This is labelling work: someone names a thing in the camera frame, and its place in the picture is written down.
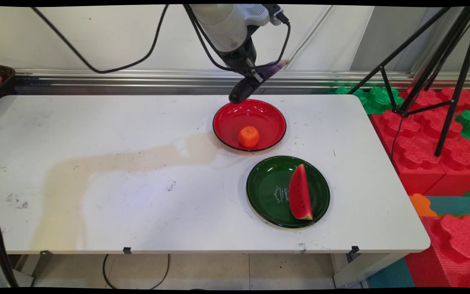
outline teal foam mat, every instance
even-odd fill
[[[405,258],[400,258],[390,266],[368,278],[370,288],[410,288],[414,287]]]
[[[470,197],[427,196],[431,209],[437,214],[470,214]]]

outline floor tile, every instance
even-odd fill
[[[56,254],[47,259],[44,268],[34,271],[34,287],[104,288],[106,284],[102,254]]]
[[[334,289],[329,254],[250,254],[251,290]]]
[[[164,277],[167,254],[115,255],[109,280],[117,288],[150,289]],[[160,290],[248,290],[245,254],[172,254]]]

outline orange foam block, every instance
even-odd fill
[[[431,201],[422,194],[415,193],[409,196],[412,205],[415,207],[418,216],[438,216],[431,209]]]

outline plate rim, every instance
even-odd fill
[[[323,214],[321,214],[321,216],[313,221],[313,222],[308,222],[307,224],[305,225],[295,225],[295,226],[292,226],[292,225],[284,225],[284,224],[281,224],[281,223],[278,223],[274,220],[271,220],[269,218],[267,218],[266,216],[264,216],[261,212],[259,212],[259,209],[257,209],[253,203],[253,201],[251,201],[251,198],[250,198],[250,193],[249,193],[249,182],[250,182],[250,175],[251,173],[253,173],[253,171],[255,170],[255,168],[261,164],[263,161],[265,160],[270,160],[272,158],[295,158],[295,159],[298,159],[298,160],[302,160],[304,162],[306,162],[307,164],[311,165],[316,171],[318,171],[320,173],[320,175],[322,176],[322,178],[324,178],[324,180],[326,181],[326,185],[328,187],[328,207],[326,208],[326,210],[323,212]],[[328,212],[328,208],[329,208],[329,203],[331,202],[331,192],[330,192],[330,189],[329,189],[329,185],[328,185],[328,181],[326,180],[326,178],[324,177],[324,175],[319,171],[319,169],[317,169],[314,165],[312,165],[311,163],[307,162],[306,160],[303,160],[301,158],[297,158],[295,156],[271,156],[269,158],[265,158],[259,162],[257,162],[257,164],[255,164],[255,166],[253,166],[253,169],[251,169],[250,173],[248,174],[248,178],[246,179],[246,198],[248,199],[248,201],[250,201],[250,205],[251,207],[253,207],[253,209],[257,212],[257,214],[259,214],[259,216],[261,216],[262,218],[264,218],[266,221],[272,223],[273,225],[278,225],[279,227],[287,227],[287,228],[290,228],[290,229],[300,229],[302,227],[309,227],[310,225],[313,225],[315,223],[317,223],[319,220],[322,219],[322,217],[326,214],[326,212]]]
[[[243,149],[243,148],[239,148],[239,147],[235,147],[235,146],[232,146],[232,145],[229,145],[227,142],[224,142],[224,140],[220,139],[220,136],[217,134],[217,132],[215,131],[215,118],[217,117],[219,111],[224,108],[226,105],[229,105],[229,104],[233,104],[231,102],[227,103],[227,104],[224,104],[222,105],[218,110],[217,112],[215,112],[215,115],[213,116],[213,119],[211,120],[211,128],[213,129],[213,132],[215,134],[215,136],[217,137],[217,139],[219,139],[220,142],[224,143],[224,145],[228,146],[228,147],[231,147],[233,149],[237,149],[237,150],[240,150],[240,151],[246,151],[246,152],[255,152],[255,151],[262,151],[262,150],[266,150],[266,149],[269,149],[275,145],[278,144],[278,142],[282,141],[282,139],[284,138],[284,136],[286,135],[286,131],[288,129],[288,123],[286,122],[286,118],[284,117],[284,115],[282,114],[282,112],[280,110],[278,110],[278,108],[276,108],[275,106],[269,104],[268,102],[265,102],[265,101],[262,101],[262,100],[258,100],[258,99],[246,99],[246,100],[254,100],[254,101],[258,101],[258,102],[262,102],[262,103],[265,103],[265,104],[268,104],[269,106],[275,108],[278,113],[280,113],[280,115],[282,116],[282,119],[284,119],[284,132],[282,133],[282,136],[280,137],[280,139],[278,139],[275,143],[273,143],[272,145],[269,145],[268,147],[266,148],[261,148],[261,149]]]

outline toy fruit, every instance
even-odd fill
[[[289,182],[289,208],[293,216],[300,220],[312,220],[311,200],[309,199],[306,168],[300,164]]]
[[[259,131],[252,126],[244,127],[239,132],[239,143],[246,148],[255,147],[259,143]]]

